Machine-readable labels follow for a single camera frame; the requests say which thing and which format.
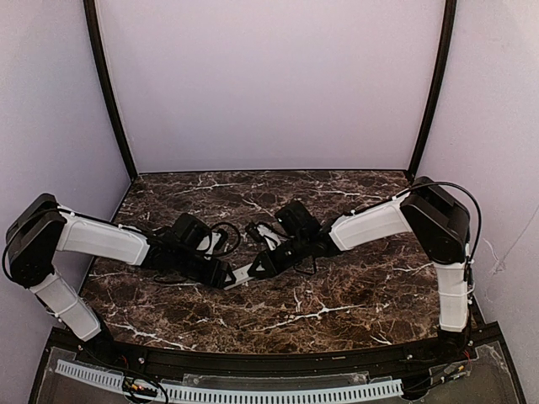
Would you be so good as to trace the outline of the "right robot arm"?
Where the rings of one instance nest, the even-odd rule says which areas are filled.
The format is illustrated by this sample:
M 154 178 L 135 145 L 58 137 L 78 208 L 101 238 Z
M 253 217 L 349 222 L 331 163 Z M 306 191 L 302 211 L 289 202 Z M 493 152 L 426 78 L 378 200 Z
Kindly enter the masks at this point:
M 471 231 L 469 210 L 448 193 L 449 188 L 466 192 L 457 184 L 419 177 L 399 194 L 326 224 L 293 200 L 275 213 L 285 240 L 260 252 L 247 274 L 273 278 L 305 258 L 330 258 L 370 242 L 412 234 L 435 268 L 440 330 L 463 332 L 469 318 L 472 261 L 481 232 Z

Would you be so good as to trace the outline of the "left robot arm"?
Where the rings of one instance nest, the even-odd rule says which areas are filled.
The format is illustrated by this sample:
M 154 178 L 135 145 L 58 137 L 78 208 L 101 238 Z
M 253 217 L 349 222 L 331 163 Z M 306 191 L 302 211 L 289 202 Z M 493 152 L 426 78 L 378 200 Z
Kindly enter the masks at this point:
M 155 231 L 83 215 L 41 194 L 6 232 L 1 265 L 11 282 L 30 290 L 81 341 L 104 333 L 97 314 L 52 260 L 58 252 L 83 253 L 157 271 L 177 271 L 196 283 L 223 289 L 236 280 L 218 249 L 227 235 L 190 214 Z

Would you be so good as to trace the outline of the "white remote control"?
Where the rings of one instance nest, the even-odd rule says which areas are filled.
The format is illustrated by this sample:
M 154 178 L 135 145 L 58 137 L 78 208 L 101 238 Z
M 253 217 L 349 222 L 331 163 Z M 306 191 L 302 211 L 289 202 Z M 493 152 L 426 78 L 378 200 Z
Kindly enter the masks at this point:
M 236 286 L 239 286 L 240 284 L 244 284 L 248 282 L 249 280 L 253 279 L 253 277 L 248 274 L 249 269 L 250 269 L 250 266 L 245 265 L 241 268 L 237 268 L 233 270 L 233 273 L 236 276 L 236 284 L 233 287 L 223 287 L 223 289 L 230 290 Z

